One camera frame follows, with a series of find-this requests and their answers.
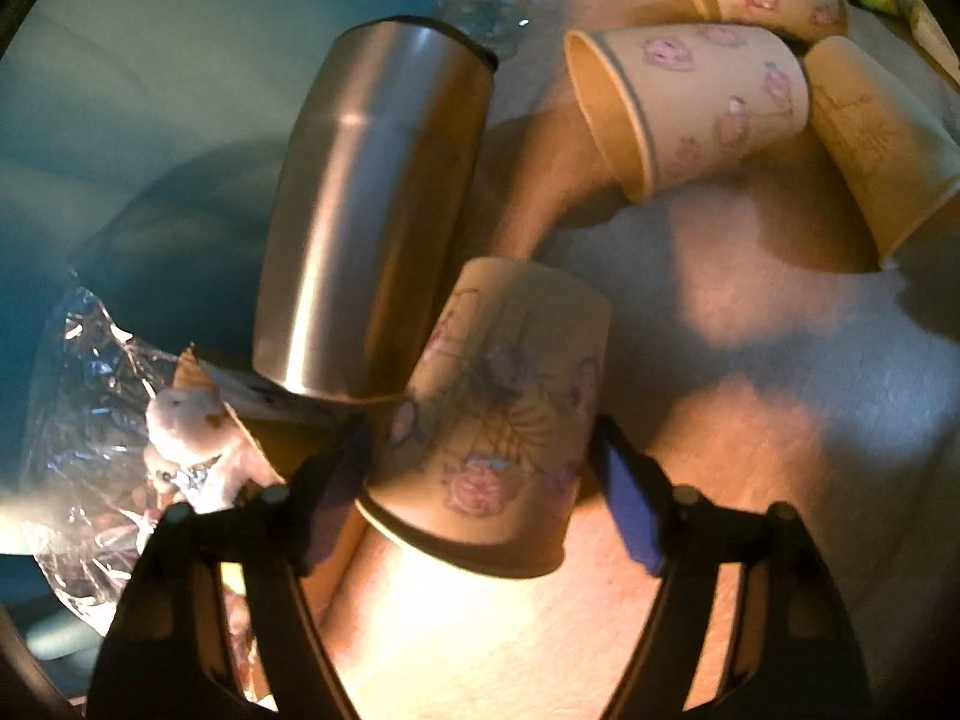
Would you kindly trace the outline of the paper cup with pink print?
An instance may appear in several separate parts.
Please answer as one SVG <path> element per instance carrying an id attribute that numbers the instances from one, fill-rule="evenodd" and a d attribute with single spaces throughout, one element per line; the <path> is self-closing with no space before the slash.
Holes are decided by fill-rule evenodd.
<path id="1" fill-rule="evenodd" d="M 364 480 L 364 518 L 464 571 L 556 571 L 610 325 L 610 302 L 562 270 L 467 262 Z"/>

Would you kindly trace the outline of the paper cup lying right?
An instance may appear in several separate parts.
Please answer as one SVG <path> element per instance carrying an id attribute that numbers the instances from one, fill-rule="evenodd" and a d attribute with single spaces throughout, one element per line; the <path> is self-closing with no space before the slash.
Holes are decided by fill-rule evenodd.
<path id="1" fill-rule="evenodd" d="M 814 132 L 890 268 L 910 242 L 958 231 L 958 143 L 874 57 L 832 36 L 802 59 Z"/>

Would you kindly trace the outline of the paper cup lying middle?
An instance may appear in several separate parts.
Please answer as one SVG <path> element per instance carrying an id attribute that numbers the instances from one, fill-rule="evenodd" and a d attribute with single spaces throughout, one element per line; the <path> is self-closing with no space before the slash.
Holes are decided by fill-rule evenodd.
<path id="1" fill-rule="evenodd" d="M 809 120 L 799 59 L 758 26 L 570 31 L 565 60 L 590 135 L 633 203 L 784 142 Z"/>

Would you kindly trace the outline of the clear bag of toys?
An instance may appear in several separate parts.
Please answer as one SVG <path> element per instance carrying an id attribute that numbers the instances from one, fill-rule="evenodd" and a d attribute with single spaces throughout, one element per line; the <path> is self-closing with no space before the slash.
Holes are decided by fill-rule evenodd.
<path id="1" fill-rule="evenodd" d="M 211 514 L 280 481 L 194 353 L 122 330 L 83 286 L 64 294 L 32 372 L 23 527 L 75 616 L 107 632 L 169 505 Z"/>

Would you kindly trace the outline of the stainless steel tumbler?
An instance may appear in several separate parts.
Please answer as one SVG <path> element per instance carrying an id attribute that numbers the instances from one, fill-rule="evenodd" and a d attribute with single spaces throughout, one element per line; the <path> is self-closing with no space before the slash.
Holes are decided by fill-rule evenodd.
<path id="1" fill-rule="evenodd" d="M 404 390 L 472 182 L 498 59 L 425 16 L 335 39 L 286 147 L 252 367 L 291 394 Z"/>

